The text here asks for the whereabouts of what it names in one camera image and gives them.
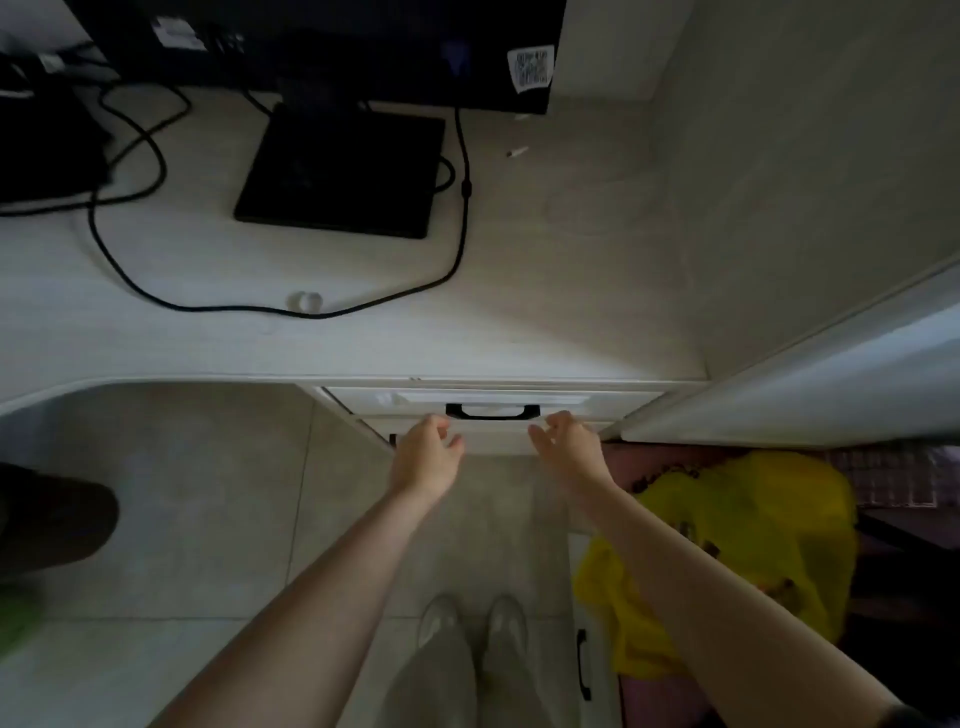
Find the monitor stand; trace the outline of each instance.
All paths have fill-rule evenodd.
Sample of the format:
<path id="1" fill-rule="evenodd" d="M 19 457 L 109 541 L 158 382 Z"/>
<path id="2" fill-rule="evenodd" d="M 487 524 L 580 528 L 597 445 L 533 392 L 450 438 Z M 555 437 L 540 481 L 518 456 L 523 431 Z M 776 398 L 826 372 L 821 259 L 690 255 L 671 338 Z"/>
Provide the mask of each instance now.
<path id="1" fill-rule="evenodd" d="M 249 223 L 424 238 L 443 119 L 280 104 L 233 216 Z"/>

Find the black handle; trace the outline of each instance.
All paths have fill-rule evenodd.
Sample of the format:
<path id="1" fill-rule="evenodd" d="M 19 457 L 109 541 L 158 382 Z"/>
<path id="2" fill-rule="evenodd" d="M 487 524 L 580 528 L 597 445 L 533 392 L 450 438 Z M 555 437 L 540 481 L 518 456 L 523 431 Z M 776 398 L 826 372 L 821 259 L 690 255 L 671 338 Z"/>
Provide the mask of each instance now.
<path id="1" fill-rule="evenodd" d="M 535 420 L 540 416 L 539 404 L 524 404 L 523 411 L 513 417 L 484 417 L 483 415 L 469 415 L 464 412 L 462 404 L 448 404 L 446 406 L 446 416 L 454 420 L 497 420 L 499 422 L 513 422 L 516 420 Z"/>
<path id="2" fill-rule="evenodd" d="M 587 641 L 587 630 L 578 629 L 577 630 L 577 682 L 580 683 L 580 695 L 583 696 L 584 700 L 589 703 L 593 699 L 593 693 L 590 691 L 586 685 L 584 685 L 584 671 L 582 668 L 583 660 L 580 657 L 580 648 L 583 646 L 584 642 Z"/>

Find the tile floor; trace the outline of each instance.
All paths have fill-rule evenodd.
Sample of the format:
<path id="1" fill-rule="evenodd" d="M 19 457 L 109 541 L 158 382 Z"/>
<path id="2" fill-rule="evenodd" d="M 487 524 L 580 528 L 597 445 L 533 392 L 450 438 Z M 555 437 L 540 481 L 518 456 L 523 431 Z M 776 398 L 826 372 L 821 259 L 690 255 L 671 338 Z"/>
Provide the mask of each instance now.
<path id="1" fill-rule="evenodd" d="M 33 577 L 46 617 L 0 659 L 8 728 L 146 725 L 384 488 L 389 454 L 286 385 L 102 387 L 0 420 L 0 461 L 104 482 L 109 543 Z M 468 457 L 408 553 L 341 720 L 372 725 L 420 613 L 456 595 L 468 633 L 501 593 L 558 728 L 577 724 L 566 515 L 532 458 Z"/>

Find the white desk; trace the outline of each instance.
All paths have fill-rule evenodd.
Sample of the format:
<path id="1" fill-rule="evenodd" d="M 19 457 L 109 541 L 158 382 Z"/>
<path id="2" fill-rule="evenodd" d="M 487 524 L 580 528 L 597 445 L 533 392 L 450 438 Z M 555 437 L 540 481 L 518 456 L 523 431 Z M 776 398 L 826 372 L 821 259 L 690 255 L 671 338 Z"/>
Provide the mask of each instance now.
<path id="1" fill-rule="evenodd" d="M 234 221 L 267 119 L 235 93 L 187 93 L 195 112 L 157 138 L 167 183 L 98 215 L 108 246 L 147 290 L 179 303 L 278 306 L 293 292 L 316 291 L 328 310 L 449 267 L 457 187 L 437 197 L 425 240 Z M 146 125 L 177 101 L 138 88 L 113 103 Z M 0 411 L 138 379 L 706 379 L 683 320 L 684 277 L 643 106 L 558 100 L 546 117 L 464 111 L 463 120 L 474 194 L 459 274 L 340 319 L 164 310 L 110 271 L 83 212 L 0 220 Z M 105 123 L 131 137 L 119 122 Z M 506 157 L 527 145 L 526 154 Z M 452 120 L 444 146 L 459 172 Z M 155 172 L 143 147 L 105 194 L 136 189 Z"/>

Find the person's left arm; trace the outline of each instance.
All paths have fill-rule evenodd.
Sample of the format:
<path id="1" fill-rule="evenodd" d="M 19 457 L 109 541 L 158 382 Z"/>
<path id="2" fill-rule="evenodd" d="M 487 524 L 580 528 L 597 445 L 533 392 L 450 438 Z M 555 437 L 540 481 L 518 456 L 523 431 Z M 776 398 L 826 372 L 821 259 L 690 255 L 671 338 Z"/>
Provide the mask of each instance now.
<path id="1" fill-rule="evenodd" d="M 151 728 L 333 728 L 410 539 L 456 478 L 463 441 L 430 415 L 396 449 L 387 494 L 274 599 Z"/>

